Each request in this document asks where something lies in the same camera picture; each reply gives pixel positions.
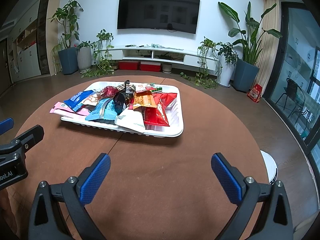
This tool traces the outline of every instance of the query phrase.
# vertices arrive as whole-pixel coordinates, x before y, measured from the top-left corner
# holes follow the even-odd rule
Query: tv stand
[[[188,69],[184,65],[201,67],[201,59],[197,51],[138,47],[138,46],[115,46],[109,49],[113,60],[142,60],[142,61],[160,61],[175,63],[176,68]],[[216,59],[207,57],[207,66],[209,70],[216,71]]]

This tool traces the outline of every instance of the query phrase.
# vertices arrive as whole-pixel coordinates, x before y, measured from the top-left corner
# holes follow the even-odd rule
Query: light blue snack package
[[[72,98],[64,100],[63,102],[76,112],[81,108],[81,106],[83,106],[81,102],[93,93],[93,90],[81,91],[78,94],[74,95]]]
[[[101,99],[96,108],[85,117],[87,121],[104,122],[104,120],[114,120],[117,116],[113,98]]]

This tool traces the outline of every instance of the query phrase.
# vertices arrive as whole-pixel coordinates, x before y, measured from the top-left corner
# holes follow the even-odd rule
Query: blue plant pot
[[[232,86],[237,91],[247,93],[256,78],[258,71],[258,67],[239,59],[237,61]]]
[[[62,73],[64,75],[71,75],[78,71],[76,47],[61,50],[58,54],[61,62]]]

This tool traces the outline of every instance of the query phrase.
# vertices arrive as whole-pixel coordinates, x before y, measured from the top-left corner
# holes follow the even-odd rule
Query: beige curtain
[[[276,29],[280,31],[280,2],[279,0],[264,0],[264,10],[277,3],[277,6],[262,20],[262,28],[264,30]],[[263,49],[258,57],[257,67],[259,72],[254,80],[252,86],[258,83],[262,86],[262,93],[268,84],[273,64],[275,63],[276,54],[278,50],[279,39],[271,34],[265,33],[261,38],[261,48]]]

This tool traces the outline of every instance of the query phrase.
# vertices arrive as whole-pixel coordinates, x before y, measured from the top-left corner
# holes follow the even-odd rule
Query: wooden floor
[[[285,185],[294,226],[318,209],[316,188],[305,157],[286,126],[264,100],[254,103],[246,94],[237,92],[232,87],[219,86],[217,89],[206,90],[191,84],[178,74],[125,70],[115,72],[115,75],[144,74],[174,78],[193,86],[220,101],[246,125],[260,149],[269,153],[276,161],[278,179]],[[0,144],[13,139],[25,120],[45,101],[88,80],[90,79],[81,78],[80,73],[69,76],[59,73],[52,77],[20,82],[7,90],[0,97],[0,120],[12,117],[15,125],[12,130],[0,136]],[[219,127],[212,124],[212,129]]]

